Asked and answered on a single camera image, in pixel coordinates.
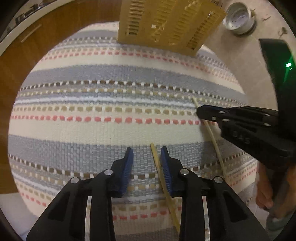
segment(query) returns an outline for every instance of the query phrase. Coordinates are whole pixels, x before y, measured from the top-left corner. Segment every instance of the gray stripe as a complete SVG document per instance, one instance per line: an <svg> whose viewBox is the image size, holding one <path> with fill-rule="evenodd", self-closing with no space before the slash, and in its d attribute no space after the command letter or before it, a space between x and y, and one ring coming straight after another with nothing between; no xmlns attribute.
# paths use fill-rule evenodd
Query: gray stripe
<svg viewBox="0 0 296 241"><path fill-rule="evenodd" d="M217 141L220 153L223 158L235 155L236 153L242 152L243 150L238 148L231 142L223 139L223 141Z"/></svg>
<svg viewBox="0 0 296 241"><path fill-rule="evenodd" d="M114 37L108 36L89 36L89 37L80 37L80 38L68 38L63 42L60 42L56 45L53 49L51 49L48 53L54 52L57 48L59 49L71 49L71 48L82 48L84 47L97 47L98 44L105 44L106 47L123 47L123 46L130 46L130 45L122 45L117 42Z"/></svg>
<svg viewBox="0 0 296 241"><path fill-rule="evenodd" d="M241 192L238 193L238 196L240 197L240 199L244 203L246 203L247 200L251 196L253 196L254 185L255 185L255 182L253 182L252 184L250 184L249 186L247 186L244 190L242 190Z"/></svg>
<svg viewBox="0 0 296 241"><path fill-rule="evenodd" d="M147 196L147 195L157 195L157 194L163 194L162 189L146 189L146 190L138 190L138 191L131 191L127 192L125 196L130 197L139 197L139 196Z"/></svg>
<svg viewBox="0 0 296 241"><path fill-rule="evenodd" d="M118 31L109 31L109 30L91 30L91 31L81 31L77 32L73 35L71 35L68 39L64 40L66 41L71 41L71 39L79 39L79 40L84 40L85 38L88 37L117 37Z"/></svg>
<svg viewBox="0 0 296 241"><path fill-rule="evenodd" d="M89 104L89 105L96 105L96 104L130 104L133 106L144 106L144 107L167 107L167 108L183 108L183 109L190 109L195 110L195 106L193 102L188 99L181 99L181 98L168 98L159 95L142 95L142 94L127 94L127 93L113 93L113 92L99 92L99 93L87 93L87 92L67 92L62 93L63 88L61 88L61 93L55 94L42 94L42 95L33 95L33 96L20 96L17 97L16 100L28 100L28 104L65 104L64 97L74 97L72 100L66 100L67 104ZM213 100L212 97L202 97L202 101L197 98L197 102L199 105L204 105L210 103L209 100ZM226 105L230 105L232 103L221 101ZM214 106L226 107L226 105L222 106L220 104L211 103Z"/></svg>
<svg viewBox="0 0 296 241"><path fill-rule="evenodd" d="M229 148L225 140L218 143L223 148ZM99 173L110 168L113 161L124 156L128 146L89 145L77 143L63 143L31 139L21 136L8 136L8 153L24 160L70 170L72 172ZM131 146L134 151L133 173L155 173L155 165L150 146ZM156 146L160 155L161 146ZM179 158L184 167L195 167L217 161L216 152L211 142L185 143L179 145L167 145L170 156ZM226 153L236 154L240 151L225 151L221 148L222 155Z"/></svg>
<svg viewBox="0 0 296 241"><path fill-rule="evenodd" d="M104 40L92 40L93 42L88 41L88 40L81 40L79 41L77 44L73 44L73 42L68 42L68 43L64 43L62 45L57 45L54 48L51 49L51 51L49 51L49 53L55 52L55 51L66 51L66 50L72 50L73 48L102 48L102 47L106 47L106 48L121 48L124 45L118 44L116 42L116 40L108 40L104 41Z"/></svg>
<svg viewBox="0 0 296 241"><path fill-rule="evenodd" d="M205 93L224 96L240 102L246 102L246 96L235 90L226 88L206 80L177 74L174 72L161 71L157 69L117 66L117 65L91 65L71 66L59 69L38 70L31 72L22 86L51 83L64 80L118 80L157 83L171 85Z"/></svg>

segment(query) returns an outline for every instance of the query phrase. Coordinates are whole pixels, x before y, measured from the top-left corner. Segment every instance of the tiled floor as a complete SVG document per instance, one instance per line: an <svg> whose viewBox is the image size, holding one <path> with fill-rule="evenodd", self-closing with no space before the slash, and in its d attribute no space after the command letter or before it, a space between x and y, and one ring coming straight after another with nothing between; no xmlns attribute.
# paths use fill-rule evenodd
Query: tiled floor
<svg viewBox="0 0 296 241"><path fill-rule="evenodd" d="M259 38L279 38L282 27L288 30L284 39L296 54L296 38L280 13L267 0L240 0L250 9L255 9L257 28L245 37L236 37L221 24L207 39L205 45L214 51L235 74L245 93L249 104L276 109L276 99L270 76L266 70L259 47ZM236 2L225 0L224 8Z"/></svg>

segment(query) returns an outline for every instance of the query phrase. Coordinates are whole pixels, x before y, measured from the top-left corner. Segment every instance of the woven rug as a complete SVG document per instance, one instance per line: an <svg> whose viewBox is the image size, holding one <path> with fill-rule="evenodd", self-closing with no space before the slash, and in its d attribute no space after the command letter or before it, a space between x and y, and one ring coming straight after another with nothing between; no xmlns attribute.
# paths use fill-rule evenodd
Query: woven rug
<svg viewBox="0 0 296 241"><path fill-rule="evenodd" d="M50 50L25 79L9 125L12 173L29 210L39 216L73 176L94 177L134 151L128 192L112 200L117 240L178 240L154 166L150 143L199 176L222 175L195 114L199 104L239 106L235 76L208 48L195 58L121 45L118 23L90 25ZM231 186L247 203L257 162L216 136ZM178 217L181 198L175 199ZM90 200L87 207L86 240Z"/></svg>

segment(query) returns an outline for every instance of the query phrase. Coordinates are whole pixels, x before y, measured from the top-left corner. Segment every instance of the metal bowl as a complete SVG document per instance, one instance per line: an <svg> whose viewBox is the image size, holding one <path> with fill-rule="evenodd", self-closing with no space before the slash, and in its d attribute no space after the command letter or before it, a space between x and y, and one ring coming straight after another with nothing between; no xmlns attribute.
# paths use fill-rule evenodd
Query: metal bowl
<svg viewBox="0 0 296 241"><path fill-rule="evenodd" d="M246 34L256 26L255 15L244 3L231 4L226 13L223 25L236 35Z"/></svg>

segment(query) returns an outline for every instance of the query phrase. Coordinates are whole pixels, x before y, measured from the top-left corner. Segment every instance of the human hand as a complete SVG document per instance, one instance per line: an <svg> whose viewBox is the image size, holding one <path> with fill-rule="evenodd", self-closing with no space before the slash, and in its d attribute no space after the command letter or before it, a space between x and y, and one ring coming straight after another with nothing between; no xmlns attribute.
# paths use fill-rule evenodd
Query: human hand
<svg viewBox="0 0 296 241"><path fill-rule="evenodd" d="M272 186L266 174L266 167L259 163L259 181L257 183L256 204L260 208L272 208L274 205L272 201Z"/></svg>

